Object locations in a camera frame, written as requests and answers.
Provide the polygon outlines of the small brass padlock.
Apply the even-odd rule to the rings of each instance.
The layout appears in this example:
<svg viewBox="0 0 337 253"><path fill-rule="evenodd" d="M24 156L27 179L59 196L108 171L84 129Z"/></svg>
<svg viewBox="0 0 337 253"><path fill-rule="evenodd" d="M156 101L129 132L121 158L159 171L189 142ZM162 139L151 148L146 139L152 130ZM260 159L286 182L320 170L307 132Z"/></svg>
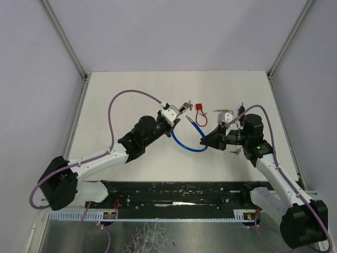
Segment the small brass padlock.
<svg viewBox="0 0 337 253"><path fill-rule="evenodd" d="M229 113L229 114L233 115L233 111L232 110L222 109L221 111L224 112L224 113Z"/></svg>

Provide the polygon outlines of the blue cable lock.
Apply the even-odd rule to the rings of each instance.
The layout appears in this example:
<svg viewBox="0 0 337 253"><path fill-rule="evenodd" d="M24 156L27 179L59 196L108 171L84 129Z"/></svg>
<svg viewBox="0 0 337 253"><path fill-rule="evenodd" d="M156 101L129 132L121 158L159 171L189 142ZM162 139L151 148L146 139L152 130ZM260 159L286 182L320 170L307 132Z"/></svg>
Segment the blue cable lock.
<svg viewBox="0 0 337 253"><path fill-rule="evenodd" d="M194 126L195 130L200 134L201 137L205 138L206 135L203 133L203 131L201 130L201 128L198 126L198 124L192 120L188 115L186 116L187 120L191 123L192 126ZM194 152L194 153L201 153L204 152L208 149L208 146L204 146L201 149L194 149L194 148L190 148L186 145L184 145L175 135L174 131L172 131L171 133L173 140L183 149L190 151L190 152Z"/></svg>

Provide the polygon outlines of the silver keys of long padlock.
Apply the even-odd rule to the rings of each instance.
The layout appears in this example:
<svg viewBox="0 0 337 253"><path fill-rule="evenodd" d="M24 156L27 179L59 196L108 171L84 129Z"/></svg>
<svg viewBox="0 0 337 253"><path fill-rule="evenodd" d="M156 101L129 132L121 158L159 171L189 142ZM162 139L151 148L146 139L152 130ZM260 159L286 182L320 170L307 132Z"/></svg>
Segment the silver keys of long padlock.
<svg viewBox="0 0 337 253"><path fill-rule="evenodd" d="M235 151L231 151L231 153L234 153L234 154L236 154L236 155L239 155L241 151L242 151L242 148L239 148L239 149L237 149L237 150L235 150Z"/></svg>

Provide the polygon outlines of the black padlock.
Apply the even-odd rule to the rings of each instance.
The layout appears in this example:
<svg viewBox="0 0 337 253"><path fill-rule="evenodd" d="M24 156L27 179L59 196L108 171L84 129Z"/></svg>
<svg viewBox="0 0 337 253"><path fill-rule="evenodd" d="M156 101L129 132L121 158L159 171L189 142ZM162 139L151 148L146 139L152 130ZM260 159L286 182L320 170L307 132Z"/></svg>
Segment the black padlock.
<svg viewBox="0 0 337 253"><path fill-rule="evenodd" d="M241 106L239 107L238 111L237 111L237 115L238 116L241 115L244 111L245 111L245 107L242 103Z"/></svg>

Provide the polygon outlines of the keys of blue cable lock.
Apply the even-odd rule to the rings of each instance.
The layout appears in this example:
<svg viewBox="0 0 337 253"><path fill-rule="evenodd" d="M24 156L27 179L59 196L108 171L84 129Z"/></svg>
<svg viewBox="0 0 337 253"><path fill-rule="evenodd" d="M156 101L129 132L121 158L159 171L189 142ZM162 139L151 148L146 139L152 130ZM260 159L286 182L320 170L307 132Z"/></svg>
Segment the keys of blue cable lock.
<svg viewBox="0 0 337 253"><path fill-rule="evenodd" d="M190 111L191 111L192 108L193 108L193 104L191 103L191 100L189 100L188 102L184 102L184 103L183 103L183 106L184 106L186 109L189 109Z"/></svg>

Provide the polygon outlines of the red cable padlock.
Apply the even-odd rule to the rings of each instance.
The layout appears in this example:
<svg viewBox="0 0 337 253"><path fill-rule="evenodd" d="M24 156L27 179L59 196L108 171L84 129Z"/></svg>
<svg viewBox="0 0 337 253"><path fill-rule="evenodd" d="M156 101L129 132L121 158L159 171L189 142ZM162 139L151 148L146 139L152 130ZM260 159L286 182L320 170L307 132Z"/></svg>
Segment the red cable padlock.
<svg viewBox="0 0 337 253"><path fill-rule="evenodd" d="M195 110L196 110L196 116L195 116L195 123L199 126L199 127L205 127L208 124L208 118L207 117L203 117L200 115L201 112L203 111L203 105L202 103L197 103L195 105Z"/></svg>

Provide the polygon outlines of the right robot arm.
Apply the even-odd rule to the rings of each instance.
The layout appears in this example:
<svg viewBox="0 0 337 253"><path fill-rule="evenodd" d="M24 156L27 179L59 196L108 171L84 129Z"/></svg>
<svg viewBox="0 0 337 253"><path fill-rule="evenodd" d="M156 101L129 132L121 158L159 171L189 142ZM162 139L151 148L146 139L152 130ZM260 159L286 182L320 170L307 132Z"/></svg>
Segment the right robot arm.
<svg viewBox="0 0 337 253"><path fill-rule="evenodd" d="M240 145L244 156L260 171L275 191L269 192L257 182L246 185L245 194L250 201L266 212L279 226L288 247L330 241L328 208L321 200L314 200L284 171L274 155L274 148L264 139L262 118L247 114L243 128L232 130L230 113L220 113L217 127L200 140L205 145L224 151L227 145Z"/></svg>

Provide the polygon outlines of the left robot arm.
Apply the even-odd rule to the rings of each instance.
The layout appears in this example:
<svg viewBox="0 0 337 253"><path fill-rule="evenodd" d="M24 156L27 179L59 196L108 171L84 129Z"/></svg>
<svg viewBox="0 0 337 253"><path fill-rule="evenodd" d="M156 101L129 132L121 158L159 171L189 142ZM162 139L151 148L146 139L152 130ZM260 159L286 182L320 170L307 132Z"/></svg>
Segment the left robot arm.
<svg viewBox="0 0 337 253"><path fill-rule="evenodd" d="M102 202L109 193L104 183L87 179L101 171L131 162L145 153L146 147L161 136L171 136L179 123L180 112L160 110L156 118L143 116L133 129L118 139L112 148L73 161L62 156L54 158L37 186L53 211L69 206L73 201Z"/></svg>

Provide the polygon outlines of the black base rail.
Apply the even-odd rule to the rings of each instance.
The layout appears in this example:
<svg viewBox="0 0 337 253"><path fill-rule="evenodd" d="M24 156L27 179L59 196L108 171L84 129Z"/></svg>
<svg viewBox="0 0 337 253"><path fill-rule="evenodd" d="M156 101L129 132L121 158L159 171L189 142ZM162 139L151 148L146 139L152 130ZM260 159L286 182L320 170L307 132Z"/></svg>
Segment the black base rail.
<svg viewBox="0 0 337 253"><path fill-rule="evenodd" d="M164 207L175 202L208 205L218 208L251 207L249 190L266 187L268 182L123 182L103 181L108 196L102 202L91 202L91 209L110 209L118 204L118 210L143 206Z"/></svg>

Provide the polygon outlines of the right aluminium frame post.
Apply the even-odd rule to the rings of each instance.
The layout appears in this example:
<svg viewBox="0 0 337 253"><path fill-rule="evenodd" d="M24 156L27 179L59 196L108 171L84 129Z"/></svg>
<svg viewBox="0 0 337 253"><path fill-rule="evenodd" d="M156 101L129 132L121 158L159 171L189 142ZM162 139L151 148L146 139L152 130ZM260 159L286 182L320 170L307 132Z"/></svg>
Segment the right aluminium frame post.
<svg viewBox="0 0 337 253"><path fill-rule="evenodd" d="M266 73L268 79L271 79L275 75L276 71L278 70L280 64L282 63L283 59L288 53L288 50L290 49L293 41L296 39L297 34L299 33L302 25L306 21L306 18L309 15L315 3L316 3L315 0L307 0L305 2L289 34L287 35L280 51L278 52L273 64L271 65L270 69Z"/></svg>

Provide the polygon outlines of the aluminium frame post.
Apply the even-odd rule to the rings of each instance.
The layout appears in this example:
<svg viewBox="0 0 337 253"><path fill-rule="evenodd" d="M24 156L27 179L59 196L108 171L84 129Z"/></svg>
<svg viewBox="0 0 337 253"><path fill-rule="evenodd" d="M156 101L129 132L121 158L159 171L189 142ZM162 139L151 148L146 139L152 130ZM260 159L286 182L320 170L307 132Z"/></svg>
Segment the aluminium frame post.
<svg viewBox="0 0 337 253"><path fill-rule="evenodd" d="M72 61L74 67L76 68L79 76L82 79L86 79L88 74L84 70L83 65L81 64L79 58L77 57L69 39L67 38L57 16L56 13L54 12L51 4L49 3L48 0L39 0L38 1L44 10L47 18L49 19L56 35L58 36L63 48L65 49L67 55L69 56L70 60Z"/></svg>
<svg viewBox="0 0 337 253"><path fill-rule="evenodd" d="M293 41L296 39L297 34L299 33L302 25L306 21L306 18L309 15L315 3L316 3L315 0L307 0L305 2L289 34L287 35L280 51L278 52L273 64L271 65L270 69L266 73L268 79L271 79L275 75L276 71L278 70L280 64L282 63L283 59L288 53L288 50L290 49Z"/></svg>

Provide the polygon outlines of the left aluminium frame post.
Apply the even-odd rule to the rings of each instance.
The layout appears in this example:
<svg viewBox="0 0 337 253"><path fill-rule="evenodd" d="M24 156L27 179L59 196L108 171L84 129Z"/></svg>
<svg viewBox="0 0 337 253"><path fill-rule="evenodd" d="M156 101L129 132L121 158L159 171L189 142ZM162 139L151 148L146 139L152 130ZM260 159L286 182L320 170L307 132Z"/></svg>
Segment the left aluminium frame post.
<svg viewBox="0 0 337 253"><path fill-rule="evenodd" d="M77 57L69 39L67 38L57 16L56 13L54 12L51 4L49 3L48 0L39 0L38 1L44 10L47 18L49 19L56 35L58 36L63 48L65 49L67 55L69 56L70 60L72 61L74 67L76 68L79 76L82 79L86 79L88 74L84 70L83 65L81 64L79 58Z"/></svg>

